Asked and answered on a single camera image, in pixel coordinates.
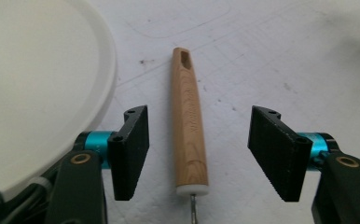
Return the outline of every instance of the white plate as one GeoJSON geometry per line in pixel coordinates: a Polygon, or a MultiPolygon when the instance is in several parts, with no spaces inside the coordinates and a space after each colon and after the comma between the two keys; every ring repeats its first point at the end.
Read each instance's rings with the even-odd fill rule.
{"type": "Polygon", "coordinates": [[[0,0],[0,190],[45,171],[114,86],[112,36],[80,0],[0,0]]]}

